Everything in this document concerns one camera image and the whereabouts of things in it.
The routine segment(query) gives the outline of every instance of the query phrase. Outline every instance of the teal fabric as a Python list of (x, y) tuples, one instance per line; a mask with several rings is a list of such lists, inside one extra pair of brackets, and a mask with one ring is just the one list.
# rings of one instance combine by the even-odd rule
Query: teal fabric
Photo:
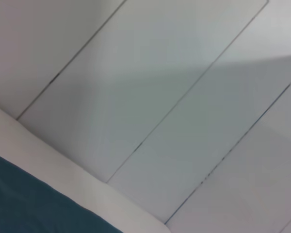
[(120, 232), (0, 157), (0, 233)]

